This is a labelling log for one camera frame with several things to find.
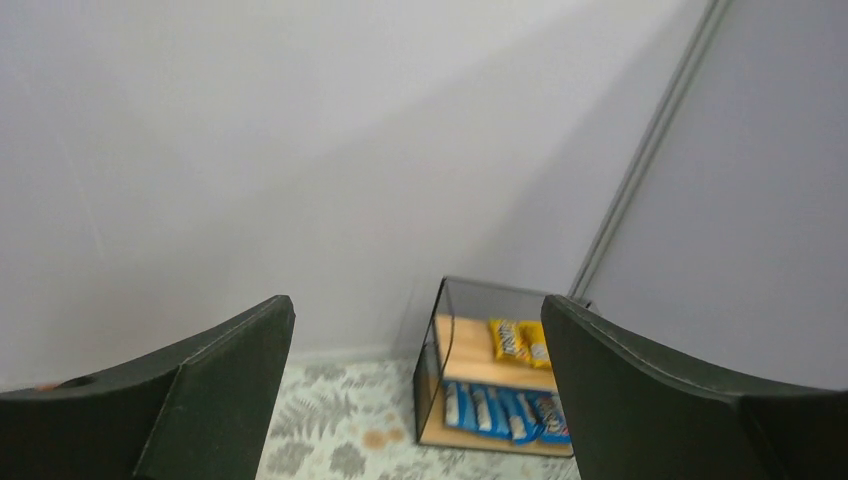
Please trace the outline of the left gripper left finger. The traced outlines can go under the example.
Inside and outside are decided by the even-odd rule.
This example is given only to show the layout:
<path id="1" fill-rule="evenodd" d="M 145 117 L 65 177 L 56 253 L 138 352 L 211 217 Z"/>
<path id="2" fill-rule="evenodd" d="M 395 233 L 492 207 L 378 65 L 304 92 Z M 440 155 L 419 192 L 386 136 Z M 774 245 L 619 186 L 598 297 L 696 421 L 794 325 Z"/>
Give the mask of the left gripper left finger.
<path id="1" fill-rule="evenodd" d="M 290 350 L 273 296 L 199 334 L 1 396 L 5 479 L 252 479 Z"/>

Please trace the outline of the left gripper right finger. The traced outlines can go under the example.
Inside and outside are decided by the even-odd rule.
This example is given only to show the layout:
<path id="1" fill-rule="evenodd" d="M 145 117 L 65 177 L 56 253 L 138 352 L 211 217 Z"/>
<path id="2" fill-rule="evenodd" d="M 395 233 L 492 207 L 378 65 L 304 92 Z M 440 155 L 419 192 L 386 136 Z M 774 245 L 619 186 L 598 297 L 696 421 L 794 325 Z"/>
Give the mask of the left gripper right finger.
<path id="1" fill-rule="evenodd" d="M 847 394 L 723 368 L 560 295 L 541 307 L 585 479 L 843 479 Z"/>

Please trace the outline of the blue m&m candy bag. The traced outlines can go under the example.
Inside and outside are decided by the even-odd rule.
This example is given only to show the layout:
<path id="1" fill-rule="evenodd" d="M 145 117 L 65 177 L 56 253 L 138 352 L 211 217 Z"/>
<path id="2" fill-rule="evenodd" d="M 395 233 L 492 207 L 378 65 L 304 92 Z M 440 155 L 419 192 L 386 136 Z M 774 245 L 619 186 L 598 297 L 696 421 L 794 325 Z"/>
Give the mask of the blue m&m candy bag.
<path id="1" fill-rule="evenodd" d="M 559 395 L 535 392 L 530 393 L 528 399 L 540 425 L 538 440 L 545 444 L 570 444 L 571 436 Z"/>

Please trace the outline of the blue candy bag long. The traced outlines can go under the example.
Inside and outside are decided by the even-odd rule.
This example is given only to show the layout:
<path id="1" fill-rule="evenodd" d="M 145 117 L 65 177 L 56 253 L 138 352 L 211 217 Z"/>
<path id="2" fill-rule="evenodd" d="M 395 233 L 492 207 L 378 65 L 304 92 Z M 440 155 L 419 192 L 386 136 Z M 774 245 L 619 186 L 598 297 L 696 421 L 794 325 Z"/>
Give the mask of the blue candy bag long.
<path id="1" fill-rule="evenodd" d="M 526 445 L 536 441 L 542 427 L 527 393 L 520 390 L 498 389 L 497 398 L 504 410 L 512 443 Z"/>

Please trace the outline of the yellow m&m bag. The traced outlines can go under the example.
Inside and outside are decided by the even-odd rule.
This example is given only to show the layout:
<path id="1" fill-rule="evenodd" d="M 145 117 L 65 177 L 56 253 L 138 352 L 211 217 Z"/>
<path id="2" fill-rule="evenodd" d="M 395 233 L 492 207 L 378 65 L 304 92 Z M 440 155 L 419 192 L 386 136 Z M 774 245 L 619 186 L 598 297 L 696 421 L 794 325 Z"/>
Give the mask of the yellow m&m bag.
<path id="1" fill-rule="evenodd" d="M 492 336 L 494 359 L 527 365 L 530 354 L 517 321 L 491 319 L 489 329 Z"/>
<path id="2" fill-rule="evenodd" d="M 519 331 L 528 350 L 528 364 L 535 369 L 550 370 L 552 363 L 541 322 L 520 322 Z"/>

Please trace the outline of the blue candy bag top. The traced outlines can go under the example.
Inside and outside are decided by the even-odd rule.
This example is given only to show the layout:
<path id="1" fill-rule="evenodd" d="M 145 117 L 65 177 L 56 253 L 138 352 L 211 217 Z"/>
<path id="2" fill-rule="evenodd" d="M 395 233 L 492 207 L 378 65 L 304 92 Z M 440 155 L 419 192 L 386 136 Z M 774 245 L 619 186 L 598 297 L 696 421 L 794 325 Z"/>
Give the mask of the blue candy bag top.
<path id="1" fill-rule="evenodd" d="M 466 383 L 447 381 L 444 384 L 444 423 L 449 428 L 476 431 L 477 421 Z"/>

